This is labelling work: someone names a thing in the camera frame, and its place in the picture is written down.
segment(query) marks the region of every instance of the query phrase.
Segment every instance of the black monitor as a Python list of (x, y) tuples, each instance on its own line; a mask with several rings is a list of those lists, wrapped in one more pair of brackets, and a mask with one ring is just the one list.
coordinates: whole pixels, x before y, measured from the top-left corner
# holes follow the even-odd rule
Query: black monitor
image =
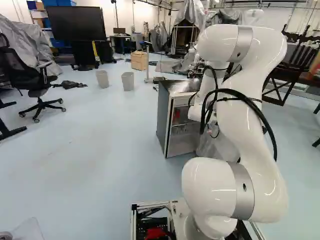
[(125, 34), (126, 29), (124, 27), (114, 27), (113, 28), (113, 33), (114, 34)]
[(46, 8), (56, 40), (104, 41), (106, 31), (98, 6), (48, 6)]

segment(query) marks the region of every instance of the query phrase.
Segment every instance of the black bag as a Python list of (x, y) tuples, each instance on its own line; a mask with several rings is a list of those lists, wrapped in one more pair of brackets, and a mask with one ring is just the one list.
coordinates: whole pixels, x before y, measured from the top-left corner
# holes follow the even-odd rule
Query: black bag
[(78, 83), (75, 81), (62, 81), (61, 84), (53, 84), (52, 85), (54, 88), (56, 87), (63, 87), (64, 89), (68, 90), (68, 89), (73, 89), (73, 88), (84, 88), (84, 87), (88, 87), (88, 85), (83, 84), (83, 83)]
[(114, 53), (110, 46), (110, 41), (101, 41), (95, 43), (97, 54), (99, 55), (101, 64), (116, 63)]

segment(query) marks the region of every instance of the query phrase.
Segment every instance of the floor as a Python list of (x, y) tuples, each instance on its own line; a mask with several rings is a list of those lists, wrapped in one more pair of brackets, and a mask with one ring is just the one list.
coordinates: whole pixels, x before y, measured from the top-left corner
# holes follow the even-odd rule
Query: floor
[[(0, 111), (8, 127), (28, 130), (0, 143), (0, 231), (36, 217), (45, 240), (128, 240), (131, 203), (181, 197), (181, 170), (193, 155), (164, 159), (156, 137), (158, 94), (143, 82), (144, 71), (124, 60), (104, 64), (99, 69), (108, 72), (111, 86), (100, 89), (94, 70), (62, 68), (59, 82), (88, 85), (52, 88), (43, 97), (63, 98), (67, 112), (46, 109), (36, 124), (32, 114), (17, 114), (36, 102), (25, 91), (23, 97), (17, 91), (1, 95), (4, 102), (17, 101)], [(183, 78), (154, 69), (151, 77)], [(135, 90), (124, 92), (121, 74), (128, 71)], [(267, 240), (318, 236), (320, 147), (311, 146), (320, 136), (317, 105), (297, 96), (284, 107), (263, 104), (290, 197), (281, 222), (259, 225)]]

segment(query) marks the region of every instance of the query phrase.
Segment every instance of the gray trash can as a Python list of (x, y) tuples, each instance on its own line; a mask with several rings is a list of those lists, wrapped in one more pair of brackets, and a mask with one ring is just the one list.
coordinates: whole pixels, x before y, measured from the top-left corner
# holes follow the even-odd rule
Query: gray trash can
[(100, 88), (105, 89), (109, 87), (108, 74), (105, 70), (95, 71), (95, 76)]
[(131, 91), (135, 88), (135, 77), (132, 71), (126, 71), (121, 75), (123, 90)]

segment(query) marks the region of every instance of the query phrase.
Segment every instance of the blue bin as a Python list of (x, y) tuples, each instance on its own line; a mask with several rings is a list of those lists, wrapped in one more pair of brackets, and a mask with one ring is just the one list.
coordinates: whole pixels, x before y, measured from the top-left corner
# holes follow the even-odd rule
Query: blue bin
[(30, 10), (37, 9), (36, 1), (26, 1), (26, 4), (28, 5), (28, 9)]
[(67, 6), (76, 6), (77, 3), (75, 3), (74, 1), (71, 1), (71, 0), (56, 0), (57, 3), (58, 3), (58, 6), (64, 6), (64, 7), (67, 7)]
[(44, 7), (58, 6), (57, 0), (42, 0)]
[(65, 42), (63, 40), (55, 40), (54, 38), (50, 38), (51, 44), (55, 48), (64, 48)]
[(49, 18), (47, 18), (47, 17), (44, 18), (43, 23), (44, 23), (44, 27), (45, 27), (45, 28), (51, 28), (51, 23), (50, 23)]

